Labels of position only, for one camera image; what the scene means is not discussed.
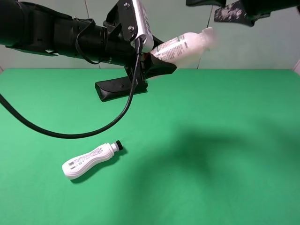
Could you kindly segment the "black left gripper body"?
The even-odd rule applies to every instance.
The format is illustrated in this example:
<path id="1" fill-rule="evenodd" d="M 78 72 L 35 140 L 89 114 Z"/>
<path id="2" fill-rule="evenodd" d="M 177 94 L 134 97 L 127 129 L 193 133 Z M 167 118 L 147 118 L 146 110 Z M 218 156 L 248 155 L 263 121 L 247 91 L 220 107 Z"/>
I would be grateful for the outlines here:
<path id="1" fill-rule="evenodd" d="M 135 46 L 123 38 L 117 3 L 107 14 L 103 25 L 107 29 L 105 50 L 112 55 L 112 63 L 122 65 L 129 78 L 132 78 L 136 60 Z"/>

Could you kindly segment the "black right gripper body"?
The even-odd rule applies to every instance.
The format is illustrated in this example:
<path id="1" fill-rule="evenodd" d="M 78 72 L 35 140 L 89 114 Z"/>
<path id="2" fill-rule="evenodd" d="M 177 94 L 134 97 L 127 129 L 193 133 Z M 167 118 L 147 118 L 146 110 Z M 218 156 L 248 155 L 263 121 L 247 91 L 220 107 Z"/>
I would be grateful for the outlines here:
<path id="1" fill-rule="evenodd" d="M 273 11 L 298 7 L 300 0 L 242 0 L 247 15 L 257 16 L 270 14 Z"/>

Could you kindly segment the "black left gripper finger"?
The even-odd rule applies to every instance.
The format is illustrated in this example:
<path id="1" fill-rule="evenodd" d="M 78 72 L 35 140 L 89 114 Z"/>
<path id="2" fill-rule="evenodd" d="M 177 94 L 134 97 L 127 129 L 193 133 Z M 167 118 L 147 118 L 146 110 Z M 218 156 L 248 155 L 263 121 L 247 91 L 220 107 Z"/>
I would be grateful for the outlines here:
<path id="1" fill-rule="evenodd" d="M 141 79 L 143 81 L 155 76 L 172 74 L 176 69 L 176 65 L 162 61 L 152 54 L 142 54 Z"/>
<path id="2" fill-rule="evenodd" d="M 160 39 L 158 39 L 154 35 L 152 37 L 153 37 L 153 48 L 156 48 L 157 46 L 163 44 L 163 41 L 161 41 Z"/>

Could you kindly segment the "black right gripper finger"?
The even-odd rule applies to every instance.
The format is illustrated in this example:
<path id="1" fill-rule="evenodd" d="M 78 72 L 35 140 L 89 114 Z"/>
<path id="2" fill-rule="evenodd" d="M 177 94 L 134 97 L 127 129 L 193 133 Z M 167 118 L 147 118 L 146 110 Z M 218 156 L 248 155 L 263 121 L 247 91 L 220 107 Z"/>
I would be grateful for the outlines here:
<path id="1" fill-rule="evenodd" d="M 241 2 L 234 2 L 225 7 L 218 8 L 214 14 L 214 22 L 237 23 L 248 27 L 253 27 L 255 24 L 255 20 L 247 16 Z"/>
<path id="2" fill-rule="evenodd" d="M 186 6 L 188 7 L 206 5 L 224 7 L 226 5 L 226 0 L 186 0 Z"/>

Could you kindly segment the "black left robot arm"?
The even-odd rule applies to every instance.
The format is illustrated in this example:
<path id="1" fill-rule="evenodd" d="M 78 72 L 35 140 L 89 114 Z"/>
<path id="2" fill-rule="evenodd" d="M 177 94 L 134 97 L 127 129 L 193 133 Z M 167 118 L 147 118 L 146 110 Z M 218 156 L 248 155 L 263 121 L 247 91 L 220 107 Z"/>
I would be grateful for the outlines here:
<path id="1" fill-rule="evenodd" d="M 0 43 L 24 53 L 64 55 L 123 66 L 127 75 L 108 80 L 124 88 L 132 81 L 171 74 L 176 66 L 151 54 L 161 44 L 150 31 L 146 10 L 138 0 L 119 0 L 102 26 L 39 4 L 18 0 L 0 3 Z"/>

